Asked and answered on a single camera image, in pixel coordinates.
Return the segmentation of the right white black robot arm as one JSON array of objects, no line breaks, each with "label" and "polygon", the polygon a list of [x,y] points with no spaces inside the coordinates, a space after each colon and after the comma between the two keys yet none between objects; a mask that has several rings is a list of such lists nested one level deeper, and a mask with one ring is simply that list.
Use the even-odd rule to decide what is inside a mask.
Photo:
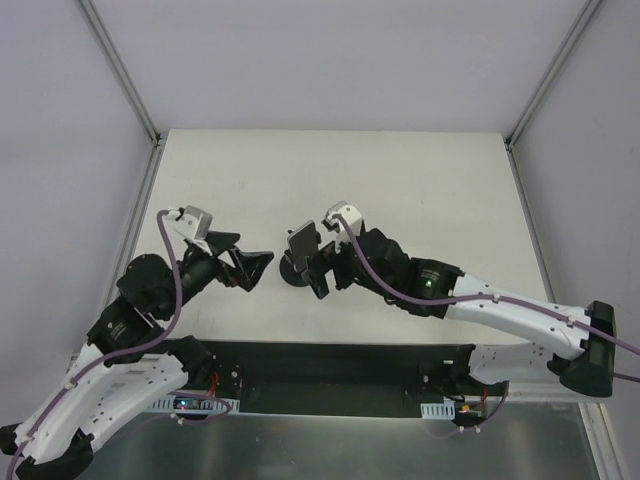
[{"label": "right white black robot arm", "polygon": [[321,245],[309,223],[287,243],[294,272],[318,298],[328,294],[326,275],[333,273],[337,289],[358,285],[411,315],[466,321],[521,338],[514,345],[464,347],[450,369],[451,385],[461,394],[551,376],[585,396],[613,393],[615,316],[608,304],[572,307],[528,299],[456,266],[411,257],[378,229]]}]

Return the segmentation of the black round phone stand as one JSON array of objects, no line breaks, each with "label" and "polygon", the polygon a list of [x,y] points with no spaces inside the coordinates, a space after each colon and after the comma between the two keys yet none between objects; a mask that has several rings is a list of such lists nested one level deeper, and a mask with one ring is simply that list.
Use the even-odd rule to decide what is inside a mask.
[{"label": "black round phone stand", "polygon": [[282,280],[293,287],[305,287],[307,284],[302,279],[301,273],[296,273],[288,259],[288,246],[279,262],[279,273]]}]

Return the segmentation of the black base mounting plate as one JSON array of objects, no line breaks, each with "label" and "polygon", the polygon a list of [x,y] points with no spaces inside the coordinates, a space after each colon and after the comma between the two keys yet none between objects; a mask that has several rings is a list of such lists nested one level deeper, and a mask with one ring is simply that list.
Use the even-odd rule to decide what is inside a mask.
[{"label": "black base mounting plate", "polygon": [[472,348],[262,341],[207,341],[213,370],[191,390],[237,400],[243,413],[364,418],[418,418],[446,396],[499,397],[469,375]]}]

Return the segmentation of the right aluminium frame post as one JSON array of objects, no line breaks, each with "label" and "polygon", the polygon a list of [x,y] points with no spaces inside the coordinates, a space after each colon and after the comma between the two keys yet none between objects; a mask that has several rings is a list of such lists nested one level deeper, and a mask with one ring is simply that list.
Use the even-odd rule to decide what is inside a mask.
[{"label": "right aluminium frame post", "polygon": [[506,135],[504,144],[508,152],[513,150],[530,123],[533,121],[536,112],[551,92],[554,84],[576,50],[579,42],[604,4],[605,1],[603,0],[588,0],[581,6],[579,13],[559,44],[556,52],[552,56],[522,112],[518,116],[513,128]]}]

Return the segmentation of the black smartphone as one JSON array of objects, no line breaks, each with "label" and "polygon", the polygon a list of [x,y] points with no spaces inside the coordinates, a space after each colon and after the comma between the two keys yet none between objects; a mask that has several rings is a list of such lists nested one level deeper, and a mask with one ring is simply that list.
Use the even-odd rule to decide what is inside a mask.
[{"label": "black smartphone", "polygon": [[307,269],[307,260],[318,252],[319,232],[313,220],[308,220],[287,236],[288,259],[296,273]]}]

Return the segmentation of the left aluminium frame post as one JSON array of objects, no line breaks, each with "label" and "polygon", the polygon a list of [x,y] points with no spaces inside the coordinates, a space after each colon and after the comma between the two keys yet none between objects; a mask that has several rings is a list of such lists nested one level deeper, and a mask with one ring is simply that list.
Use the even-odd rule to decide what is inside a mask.
[{"label": "left aluminium frame post", "polygon": [[115,45],[108,28],[99,13],[95,2],[91,0],[75,1],[83,16],[89,31],[100,49],[109,69],[111,70],[117,85],[124,95],[130,109],[136,117],[150,143],[157,147],[163,140],[162,132],[155,122],[143,101],[120,53]]}]

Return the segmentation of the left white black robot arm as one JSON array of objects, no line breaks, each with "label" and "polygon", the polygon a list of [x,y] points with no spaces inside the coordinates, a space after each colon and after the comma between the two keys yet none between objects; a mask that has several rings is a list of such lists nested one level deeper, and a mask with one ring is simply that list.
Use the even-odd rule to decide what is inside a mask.
[{"label": "left white black robot arm", "polygon": [[118,295],[89,330],[61,385],[26,420],[1,429],[9,479],[75,479],[124,425],[155,400],[212,384],[219,367],[194,336],[174,341],[142,376],[112,385],[171,333],[181,310],[212,282],[252,291],[270,251],[243,252],[237,233],[209,232],[183,258],[144,254],[118,280]]}]

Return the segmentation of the aluminium frame post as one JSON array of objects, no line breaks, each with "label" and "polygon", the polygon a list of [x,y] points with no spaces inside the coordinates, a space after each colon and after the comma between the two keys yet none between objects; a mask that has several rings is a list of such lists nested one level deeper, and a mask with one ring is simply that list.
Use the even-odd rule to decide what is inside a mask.
[{"label": "aluminium frame post", "polygon": [[604,4],[605,1],[603,0],[588,0],[581,6],[579,13],[559,44],[556,52],[552,56],[522,112],[518,116],[513,128],[506,135],[504,144],[508,152],[513,150],[530,123],[533,121],[536,112],[551,92],[554,84],[576,50],[579,42]]},{"label": "aluminium frame post", "polygon": [[155,122],[143,101],[120,53],[115,45],[108,28],[99,13],[95,2],[91,0],[75,1],[83,16],[89,31],[100,49],[109,69],[111,70],[117,85],[124,95],[130,109],[136,117],[150,143],[157,147],[163,140],[162,132]]}]

